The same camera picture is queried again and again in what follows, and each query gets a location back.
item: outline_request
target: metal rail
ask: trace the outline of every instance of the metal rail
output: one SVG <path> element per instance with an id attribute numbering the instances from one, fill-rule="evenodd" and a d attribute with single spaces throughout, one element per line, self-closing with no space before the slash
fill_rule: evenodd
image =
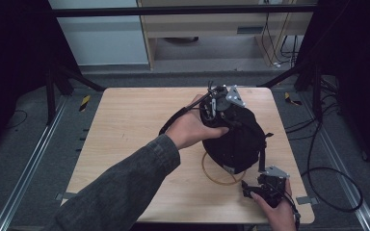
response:
<path id="1" fill-rule="evenodd" d="M 30 11 L 26 15 L 55 17 L 128 16 L 162 14 L 203 14 L 203 13 L 308 13 L 326 7 L 317 4 L 280 5 L 228 5 L 228 6 L 181 6 L 181 7 L 140 7 L 140 8 L 98 8 L 98 9 L 55 9 L 51 11 Z"/>
<path id="2" fill-rule="evenodd" d="M 312 113 L 312 110 L 309 107 L 309 105 L 311 105 L 311 100 L 309 99 L 309 96 L 304 93 L 302 94 L 302 97 L 304 105 L 307 108 L 310 116 L 314 118 L 314 114 Z M 323 146 L 327 149 L 327 156 L 330 159 L 332 167 L 351 177 L 351 174 L 349 173 L 348 169 L 345 167 L 343 161 L 339 157 L 339 153 L 335 149 L 334 144 L 330 139 L 329 133 L 323 126 L 321 127 L 320 130 L 320 138 Z M 345 194 L 347 195 L 347 198 L 350 201 L 351 205 L 357 206 L 359 202 L 359 194 L 357 188 L 354 185 L 349 184 L 349 182 L 345 180 L 345 178 L 342 176 L 339 176 L 338 180 L 340 181 L 341 186 Z M 362 228 L 364 230 L 370 231 L 370 209 L 365 200 L 363 200 L 362 206 L 358 210 L 356 210 L 356 215 Z"/>
<path id="3" fill-rule="evenodd" d="M 23 195 L 26 193 L 26 190 L 29 187 L 29 184 L 35 174 L 36 169 L 40 163 L 40 159 L 46 150 L 47 145 L 50 142 L 50 139 L 53 136 L 54 131 L 56 130 L 57 125 L 59 124 L 60 118 L 65 110 L 65 105 L 68 100 L 68 97 L 62 96 L 58 106 L 58 113 L 54 117 L 52 123 L 48 124 L 43 131 L 43 134 L 40 137 L 40 140 L 32 153 L 31 158 L 29 159 L 28 164 L 24 168 L 22 175 L 14 187 L 11 196 L 9 197 L 5 207 L 0 213 L 0 231 L 7 230 L 14 213 L 17 210 L 17 207 L 20 204 L 20 201 L 23 198 Z"/>

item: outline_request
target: wooden table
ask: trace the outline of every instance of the wooden table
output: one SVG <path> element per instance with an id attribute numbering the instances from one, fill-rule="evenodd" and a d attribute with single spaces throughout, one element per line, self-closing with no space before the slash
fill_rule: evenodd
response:
<path id="1" fill-rule="evenodd" d="M 261 88 L 238 90 L 264 132 L 274 133 L 267 139 L 266 166 L 275 165 L 288 172 L 294 197 L 306 196 L 271 91 Z M 153 140 L 167 119 L 188 105 L 198 93 L 205 94 L 206 88 L 107 89 L 66 191 L 79 192 L 108 167 Z M 242 195 L 240 183 L 223 186 L 206 177 L 201 167 L 204 152 L 201 142 L 180 151 L 181 165 L 165 179 L 139 221 L 267 222 L 253 200 Z M 233 180 L 209 156 L 204 165 L 214 179 L 221 182 Z M 244 177 L 250 185 L 257 185 L 257 170 L 258 163 L 249 168 Z M 298 210 L 302 223 L 314 220 L 310 205 L 299 205 Z"/>

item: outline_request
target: finger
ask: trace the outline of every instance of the finger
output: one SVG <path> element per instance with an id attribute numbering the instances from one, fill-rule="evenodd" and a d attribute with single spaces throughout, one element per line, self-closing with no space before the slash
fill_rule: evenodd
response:
<path id="1" fill-rule="evenodd" d="M 266 200 L 263 199 L 263 197 L 253 192 L 251 193 L 251 196 L 253 197 L 254 202 L 256 202 L 256 204 L 263 210 L 266 216 L 271 213 L 273 208 L 270 207 L 270 205 L 266 202 Z"/>
<path id="2" fill-rule="evenodd" d="M 209 137 L 214 139 L 214 138 L 219 138 L 226 134 L 229 131 L 229 128 L 227 127 L 217 127 L 217 128 L 209 128 L 206 127 L 206 131 L 209 134 Z"/>

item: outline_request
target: gray floor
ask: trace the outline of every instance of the gray floor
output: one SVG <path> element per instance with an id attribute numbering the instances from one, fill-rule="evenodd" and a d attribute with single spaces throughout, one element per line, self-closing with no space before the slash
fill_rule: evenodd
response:
<path id="1" fill-rule="evenodd" d="M 186 39 L 161 39 L 156 53 L 155 68 L 149 70 L 122 70 L 107 75 L 87 74 L 88 78 L 104 87 L 205 87 L 209 80 L 215 84 L 237 84 L 256 86 L 273 79 L 281 71 L 289 68 L 268 67 L 258 53 L 255 40 L 243 38 L 199 38 L 197 42 Z M 273 88 L 281 119 L 285 127 L 311 119 L 312 114 L 305 103 L 311 91 L 294 92 L 291 77 Z M 11 227 L 40 227 L 53 216 L 60 206 L 57 193 L 66 190 L 67 182 L 84 144 L 87 129 L 93 120 L 96 107 L 101 99 L 101 92 L 73 82 L 76 90 L 72 96 L 57 95 L 58 103 L 66 101 L 65 110 L 56 127 L 51 142 L 47 145 L 29 188 L 20 201 L 14 214 Z M 297 106 L 285 102 L 284 93 L 289 91 L 293 100 L 300 100 L 304 105 Z M 79 112 L 80 103 L 85 95 L 91 101 L 85 112 Z M 325 107 L 334 103 L 326 99 Z M 9 128 L 0 138 L 0 211 L 8 200 L 17 179 L 22 174 L 31 154 L 45 129 L 46 108 L 44 88 L 34 90 L 22 96 L 17 102 L 16 112 L 9 123 Z M 362 189 L 365 205 L 370 211 L 370 162 L 364 162 L 360 155 L 357 141 L 334 107 L 326 113 L 323 131 L 317 135 L 311 152 L 312 167 L 335 167 L 337 153 L 346 171 Z M 307 137 L 313 134 L 312 124 L 299 132 L 288 134 L 289 139 Z M 293 153 L 301 172 L 306 170 L 306 160 L 311 139 L 290 141 Z M 312 175 L 315 188 L 334 205 L 350 208 L 346 190 L 348 182 L 341 180 L 335 173 L 317 171 Z M 306 177 L 304 183 L 308 193 L 316 196 Z M 325 202 L 314 205 L 315 221 L 304 224 L 301 230 L 370 230 L 359 221 L 364 216 L 357 213 L 343 213 L 329 207 Z M 259 230 L 268 230 L 266 225 L 259 225 Z"/>

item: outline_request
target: metal bracket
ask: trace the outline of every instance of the metal bracket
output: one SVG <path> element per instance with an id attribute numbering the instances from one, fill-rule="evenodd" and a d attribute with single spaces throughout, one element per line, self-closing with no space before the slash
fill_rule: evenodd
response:
<path id="1" fill-rule="evenodd" d="M 320 201 L 317 199 L 317 197 L 309 197 L 309 196 L 302 196 L 302 197 L 296 197 L 297 203 L 300 205 L 302 204 L 310 204 L 310 205 L 316 205 L 320 204 Z"/>
<path id="2" fill-rule="evenodd" d="M 74 192 L 57 193 L 55 199 L 56 200 L 71 199 L 72 197 L 76 196 L 76 194 L 77 193 Z"/>

